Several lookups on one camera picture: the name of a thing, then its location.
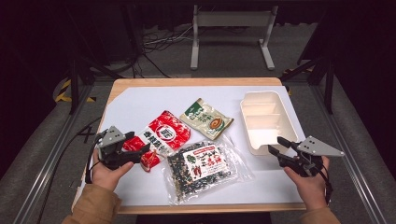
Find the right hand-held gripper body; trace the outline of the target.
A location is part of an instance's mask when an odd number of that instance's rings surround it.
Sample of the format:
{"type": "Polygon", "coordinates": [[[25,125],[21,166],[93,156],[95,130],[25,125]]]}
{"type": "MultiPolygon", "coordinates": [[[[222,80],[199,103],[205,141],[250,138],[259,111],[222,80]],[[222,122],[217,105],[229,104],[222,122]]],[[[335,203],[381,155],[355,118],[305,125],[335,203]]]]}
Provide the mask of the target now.
{"type": "Polygon", "coordinates": [[[297,155],[287,156],[286,161],[280,161],[281,167],[289,167],[301,177],[315,176],[323,168],[323,156],[344,157],[345,152],[332,147],[313,136],[307,137],[304,141],[296,143],[293,149],[297,155]]]}

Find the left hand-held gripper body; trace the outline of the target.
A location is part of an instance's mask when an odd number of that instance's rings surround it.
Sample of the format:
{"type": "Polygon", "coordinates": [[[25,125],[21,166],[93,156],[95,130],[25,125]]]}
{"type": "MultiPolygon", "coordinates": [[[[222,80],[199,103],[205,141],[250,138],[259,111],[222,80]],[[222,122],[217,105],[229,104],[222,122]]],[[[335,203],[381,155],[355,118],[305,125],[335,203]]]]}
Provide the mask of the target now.
{"type": "Polygon", "coordinates": [[[123,164],[127,163],[125,153],[129,152],[123,150],[125,140],[125,133],[122,133],[115,126],[102,132],[98,147],[98,159],[107,168],[116,170],[123,164]]]}

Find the white divided plastic container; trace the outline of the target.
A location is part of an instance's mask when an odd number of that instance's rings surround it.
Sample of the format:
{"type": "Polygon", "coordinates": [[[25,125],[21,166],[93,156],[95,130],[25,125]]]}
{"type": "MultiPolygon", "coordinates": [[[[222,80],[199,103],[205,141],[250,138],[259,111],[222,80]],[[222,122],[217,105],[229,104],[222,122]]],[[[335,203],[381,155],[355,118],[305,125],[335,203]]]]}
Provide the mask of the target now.
{"type": "Polygon", "coordinates": [[[286,103],[277,91],[251,91],[240,103],[247,133],[248,148],[253,155],[268,155],[268,147],[287,151],[278,142],[279,136],[298,140],[286,103]]]}

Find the red and white seasoning packet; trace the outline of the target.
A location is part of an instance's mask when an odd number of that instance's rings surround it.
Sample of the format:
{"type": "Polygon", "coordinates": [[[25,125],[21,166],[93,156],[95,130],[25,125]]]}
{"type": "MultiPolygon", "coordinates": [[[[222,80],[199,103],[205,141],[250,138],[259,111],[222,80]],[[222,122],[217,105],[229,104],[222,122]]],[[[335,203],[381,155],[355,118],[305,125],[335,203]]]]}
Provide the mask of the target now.
{"type": "Polygon", "coordinates": [[[149,172],[154,166],[179,150],[191,138],[191,129],[171,112],[164,110],[143,131],[123,144],[126,151],[138,151],[149,144],[141,156],[142,168],[149,172]]]}

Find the green and beige seasoning packet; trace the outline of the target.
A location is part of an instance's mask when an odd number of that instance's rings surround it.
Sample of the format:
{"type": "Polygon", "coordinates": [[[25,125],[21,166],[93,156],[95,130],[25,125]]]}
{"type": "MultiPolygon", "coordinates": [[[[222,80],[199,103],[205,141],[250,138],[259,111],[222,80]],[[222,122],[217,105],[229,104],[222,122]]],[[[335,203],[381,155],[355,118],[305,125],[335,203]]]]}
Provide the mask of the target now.
{"type": "Polygon", "coordinates": [[[179,118],[210,140],[216,140],[233,123],[212,105],[198,98],[179,118]]]}

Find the person's left hand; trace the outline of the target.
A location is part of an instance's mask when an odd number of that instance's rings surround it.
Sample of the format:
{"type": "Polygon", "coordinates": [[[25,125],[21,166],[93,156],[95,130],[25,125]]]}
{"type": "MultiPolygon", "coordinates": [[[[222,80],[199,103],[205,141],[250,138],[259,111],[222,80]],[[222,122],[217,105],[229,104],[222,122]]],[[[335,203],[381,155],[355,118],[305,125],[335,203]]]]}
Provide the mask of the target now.
{"type": "Polygon", "coordinates": [[[97,149],[93,151],[92,159],[94,163],[92,167],[92,183],[110,191],[115,190],[120,179],[134,166],[134,163],[129,161],[116,170],[108,169],[99,161],[97,149]]]}

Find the person's right hand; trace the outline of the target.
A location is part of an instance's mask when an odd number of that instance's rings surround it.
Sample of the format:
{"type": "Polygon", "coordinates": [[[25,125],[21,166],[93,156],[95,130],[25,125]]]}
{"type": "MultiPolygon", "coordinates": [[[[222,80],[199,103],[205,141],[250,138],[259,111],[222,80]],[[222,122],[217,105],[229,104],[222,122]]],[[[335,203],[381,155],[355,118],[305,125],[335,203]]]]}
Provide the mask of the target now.
{"type": "Polygon", "coordinates": [[[326,181],[320,174],[301,177],[289,167],[285,167],[284,172],[296,185],[307,211],[313,211],[328,206],[325,199],[326,181]]]}

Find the white paper sheet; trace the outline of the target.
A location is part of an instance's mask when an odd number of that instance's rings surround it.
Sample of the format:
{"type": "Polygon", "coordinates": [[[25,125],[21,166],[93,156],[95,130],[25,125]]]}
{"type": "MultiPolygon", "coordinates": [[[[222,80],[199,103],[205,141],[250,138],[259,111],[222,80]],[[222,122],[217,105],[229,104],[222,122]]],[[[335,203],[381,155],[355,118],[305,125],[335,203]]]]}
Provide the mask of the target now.
{"type": "Polygon", "coordinates": [[[114,98],[104,112],[100,129],[110,126],[126,133],[141,131],[150,121],[164,110],[180,116],[193,102],[202,98],[221,113],[233,118],[226,129],[228,136],[245,160],[255,178],[247,182],[209,193],[203,198],[188,201],[182,205],[171,205],[161,169],[156,166],[151,172],[135,166],[121,178],[116,193],[121,197],[122,214],[162,213],[166,210],[179,213],[189,209],[196,213],[200,209],[208,211],[228,210],[301,210],[304,204],[295,184],[278,165],[271,154],[253,155],[248,148],[248,137],[241,113],[240,103],[247,92],[277,91],[286,103],[298,134],[296,142],[305,139],[304,131],[296,116],[286,88],[283,86],[187,86],[187,87],[131,87],[114,98]]]}

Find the clear bag of dark spices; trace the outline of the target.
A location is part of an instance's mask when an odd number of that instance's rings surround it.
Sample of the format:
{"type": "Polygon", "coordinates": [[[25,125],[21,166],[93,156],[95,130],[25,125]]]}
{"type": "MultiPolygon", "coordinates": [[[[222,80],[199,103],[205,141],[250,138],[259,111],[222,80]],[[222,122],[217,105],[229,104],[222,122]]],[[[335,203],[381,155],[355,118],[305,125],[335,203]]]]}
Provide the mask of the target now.
{"type": "Polygon", "coordinates": [[[209,193],[255,178],[232,140],[223,135],[217,140],[188,144],[164,161],[163,178],[168,201],[181,205],[209,193]]]}

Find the yellow black hazard tape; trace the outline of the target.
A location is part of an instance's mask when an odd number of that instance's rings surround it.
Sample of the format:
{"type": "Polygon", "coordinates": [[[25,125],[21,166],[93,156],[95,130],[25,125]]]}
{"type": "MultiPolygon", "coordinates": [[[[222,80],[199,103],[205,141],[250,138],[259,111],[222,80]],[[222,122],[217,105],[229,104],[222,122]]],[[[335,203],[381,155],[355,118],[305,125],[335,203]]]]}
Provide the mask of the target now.
{"type": "Polygon", "coordinates": [[[57,96],[54,98],[55,102],[71,102],[72,101],[72,97],[71,96],[66,96],[66,92],[68,90],[68,88],[71,86],[71,80],[69,78],[67,78],[64,83],[62,84],[59,93],[57,94],[57,96]]]}

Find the white metal stand frame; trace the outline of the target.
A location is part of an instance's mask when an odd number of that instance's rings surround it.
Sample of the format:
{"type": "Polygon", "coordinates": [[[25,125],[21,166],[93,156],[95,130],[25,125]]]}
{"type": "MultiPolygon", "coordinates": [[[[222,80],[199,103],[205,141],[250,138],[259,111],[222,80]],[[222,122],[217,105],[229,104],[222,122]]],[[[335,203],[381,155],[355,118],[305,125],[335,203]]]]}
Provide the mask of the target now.
{"type": "Polygon", "coordinates": [[[275,69],[268,43],[275,25],[278,6],[260,11],[202,11],[197,5],[193,8],[191,47],[191,70],[198,69],[199,28],[200,27],[263,27],[263,38],[258,40],[267,69],[275,69]]]}

